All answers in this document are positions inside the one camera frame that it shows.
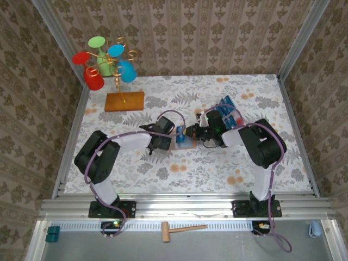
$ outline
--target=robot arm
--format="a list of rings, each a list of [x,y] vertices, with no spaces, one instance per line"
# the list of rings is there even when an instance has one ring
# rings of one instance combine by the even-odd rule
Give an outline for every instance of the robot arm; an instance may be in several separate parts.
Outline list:
[[[186,135],[197,140],[213,139],[220,147],[232,147],[244,145],[254,167],[254,186],[251,194],[257,201],[268,199],[269,184],[271,179],[270,165],[281,157],[281,149],[277,141],[266,130],[259,126],[247,126],[239,129],[227,130],[222,117],[218,111],[210,111],[206,115],[198,115],[200,122],[207,118],[208,126],[201,127],[195,124],[187,128]],[[281,142],[284,152],[287,150],[285,142],[267,122],[266,119],[256,121],[267,129],[271,130]]]
[[[152,133],[170,134],[174,128],[174,123],[162,116],[155,124],[140,126],[140,128]],[[74,160],[74,164],[79,168],[81,173],[85,173],[95,150],[106,139],[106,134],[100,130],[93,132],[91,137],[89,137]],[[140,148],[149,148],[150,154],[156,148],[168,150],[170,142],[171,138],[169,137],[144,133],[120,136],[116,137],[113,141],[108,141],[102,147],[100,153],[94,158],[88,170],[88,178],[91,182],[92,190],[106,204],[117,206],[120,198],[109,178],[117,156]]]

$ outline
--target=black mount plate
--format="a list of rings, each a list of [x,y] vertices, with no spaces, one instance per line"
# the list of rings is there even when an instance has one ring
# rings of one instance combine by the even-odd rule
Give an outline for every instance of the black mount plate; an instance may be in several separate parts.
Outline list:
[[[135,218],[135,201],[120,201],[117,207],[124,211],[128,219]],[[88,217],[92,219],[123,219],[123,216],[119,211],[113,208],[107,208],[100,204],[99,201],[91,202]]]
[[[249,200],[234,200],[232,203],[233,217],[235,218],[268,218],[268,210],[264,209],[263,212],[259,212],[257,215],[253,212]],[[271,203],[271,211],[274,218],[282,217],[281,205],[278,200],[273,200]]]

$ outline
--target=blue mug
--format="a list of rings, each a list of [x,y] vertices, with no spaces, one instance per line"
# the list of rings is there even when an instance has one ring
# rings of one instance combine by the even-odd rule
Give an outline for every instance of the blue mug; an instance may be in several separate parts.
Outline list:
[[[123,61],[119,57],[117,67],[119,68],[120,77],[123,82],[130,83],[136,79],[136,71],[129,61]]]
[[[108,53],[111,57],[117,57],[120,56],[124,50],[125,48],[122,45],[112,45],[108,49]]]

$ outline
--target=gray floor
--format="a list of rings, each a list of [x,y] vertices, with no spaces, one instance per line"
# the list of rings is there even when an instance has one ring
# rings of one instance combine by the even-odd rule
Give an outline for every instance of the gray floor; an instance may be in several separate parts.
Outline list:
[[[332,260],[325,235],[310,238],[306,221],[277,221],[276,230],[293,246],[282,252],[272,237],[249,232],[182,232],[162,243],[159,232],[124,232],[114,239],[99,232],[61,232],[59,242],[46,244],[43,260]]]

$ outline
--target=wooden block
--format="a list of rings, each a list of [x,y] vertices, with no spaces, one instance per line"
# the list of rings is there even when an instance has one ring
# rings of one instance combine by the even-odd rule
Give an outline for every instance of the wooden block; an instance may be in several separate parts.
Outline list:
[[[107,94],[105,102],[105,111],[130,111],[144,109],[144,92],[123,92],[126,102],[123,102],[122,95],[117,92],[114,94]]]

